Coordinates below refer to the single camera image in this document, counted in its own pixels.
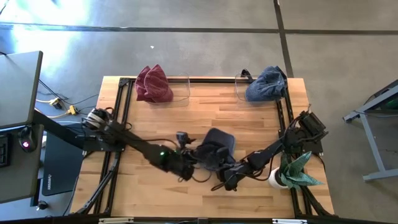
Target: concrete floor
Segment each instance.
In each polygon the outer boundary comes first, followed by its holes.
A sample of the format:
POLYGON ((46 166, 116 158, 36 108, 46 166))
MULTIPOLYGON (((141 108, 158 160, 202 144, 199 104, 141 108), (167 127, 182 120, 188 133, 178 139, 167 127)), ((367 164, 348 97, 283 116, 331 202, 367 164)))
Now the concrete floor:
MULTIPOLYGON (((272 0, 29 2, 10 0, 0 21, 112 27, 278 28, 272 0)), ((286 29, 398 30, 395 0, 279 2, 286 29)), ((305 79, 312 110, 330 132, 323 140, 324 160, 335 213, 341 217, 398 220, 398 177, 363 182, 362 175, 377 171, 376 163, 360 122, 345 124, 341 119, 398 78, 396 45, 397 35, 287 35, 294 77, 305 79)), ((70 101, 98 93, 104 75, 137 75, 144 66, 157 63, 167 75, 186 72, 192 76, 232 77, 242 68, 259 74, 268 65, 285 68, 279 34, 68 32, 24 27, 0 30, 0 51, 30 50, 44 52, 41 79, 70 101)), ((95 103, 93 98, 79 106, 95 103)), ((57 113, 45 105, 37 107, 48 114, 57 113)), ((60 121, 78 119, 67 117, 60 121)), ((396 153, 389 157, 398 161, 396 153)), ((37 213, 33 208, 16 213, 16 205, 28 206, 26 200, 2 204, 0 220, 61 215, 68 195, 46 200, 51 200, 53 207, 37 213)))

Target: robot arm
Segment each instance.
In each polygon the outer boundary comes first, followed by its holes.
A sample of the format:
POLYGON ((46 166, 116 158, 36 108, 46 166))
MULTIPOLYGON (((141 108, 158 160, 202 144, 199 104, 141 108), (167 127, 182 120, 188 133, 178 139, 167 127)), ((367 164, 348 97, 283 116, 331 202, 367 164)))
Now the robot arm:
POLYGON ((184 180, 192 177, 194 168, 187 155, 158 144, 151 144, 124 128, 111 115, 102 109, 94 109, 83 120, 86 128, 95 131, 100 141, 108 144, 123 143, 141 152, 154 167, 165 172, 172 172, 184 180))
POLYGON ((255 151, 240 160, 234 167, 220 170, 217 177, 226 190, 234 190, 244 177, 252 177, 254 173, 263 170, 269 161, 278 153, 285 151, 294 154, 302 151, 305 142, 317 142, 328 132, 314 113, 303 111, 285 130, 276 142, 263 150, 255 151))

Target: blue cloth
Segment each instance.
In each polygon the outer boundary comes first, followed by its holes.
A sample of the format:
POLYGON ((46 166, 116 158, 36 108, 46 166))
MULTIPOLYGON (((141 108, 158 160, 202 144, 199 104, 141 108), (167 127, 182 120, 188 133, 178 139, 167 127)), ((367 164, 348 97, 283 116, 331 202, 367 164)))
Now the blue cloth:
POLYGON ((285 81, 278 66, 268 66, 246 89, 246 101, 272 101, 282 97, 285 81))

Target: wooden table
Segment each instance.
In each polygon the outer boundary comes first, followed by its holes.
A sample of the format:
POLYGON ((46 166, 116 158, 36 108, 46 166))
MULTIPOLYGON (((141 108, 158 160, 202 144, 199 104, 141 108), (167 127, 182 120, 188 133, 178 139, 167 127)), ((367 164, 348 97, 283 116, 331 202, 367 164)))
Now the wooden table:
MULTIPOLYGON (((114 106, 119 78, 104 77, 98 108, 114 106)), ((288 83, 294 115, 297 116, 308 108, 304 80, 290 78, 288 83)), ((177 131, 185 131, 191 138, 197 138, 192 144, 195 147, 201 143, 210 128, 216 127, 235 136, 236 159, 252 151, 264 149, 277 139, 277 131, 280 129, 273 101, 250 105, 238 99, 233 83, 191 83, 190 98, 185 100, 185 104, 181 103, 184 101, 182 100, 168 106, 157 106, 135 99, 136 93, 132 97, 127 121, 133 125, 132 131, 136 135, 144 139, 175 140, 177 131)), ((82 207, 98 185, 103 157, 103 152, 95 152, 83 161, 72 212, 82 207)), ((276 168, 279 162, 280 157, 275 157, 273 168, 276 168)), ((263 175, 267 175, 268 170, 269 166, 263 175)), ((325 183, 310 187, 310 190, 324 208, 333 213, 325 172, 318 158, 311 158, 305 166, 305 171, 325 183)), ((205 179, 207 175, 205 170, 196 170, 194 173, 197 179, 205 179)), ((215 175, 205 183, 193 180, 178 182, 177 179, 178 177, 171 173, 152 167, 139 152, 127 147, 122 154, 119 167, 112 216, 294 217, 290 191, 273 189, 268 182, 245 178, 239 182, 237 192, 227 192, 224 188, 212 192, 210 189, 219 184, 215 175)), ((103 207, 107 195, 108 189, 105 189, 103 207)), ((301 193, 298 195, 300 208, 304 211, 301 193)))

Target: maroon towel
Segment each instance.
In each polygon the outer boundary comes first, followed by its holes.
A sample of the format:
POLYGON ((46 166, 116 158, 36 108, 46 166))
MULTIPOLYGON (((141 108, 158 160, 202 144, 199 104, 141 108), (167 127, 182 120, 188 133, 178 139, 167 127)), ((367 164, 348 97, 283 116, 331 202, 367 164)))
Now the maroon towel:
POLYGON ((146 66, 144 69, 142 69, 137 77, 135 83, 137 91, 137 101, 155 102, 153 99, 145 97, 145 93, 147 92, 147 90, 145 89, 144 80, 149 71, 149 66, 146 66))
POLYGON ((160 65, 155 65, 146 74, 144 86, 146 98, 152 98, 156 103, 173 101, 173 91, 170 89, 169 82, 160 65))

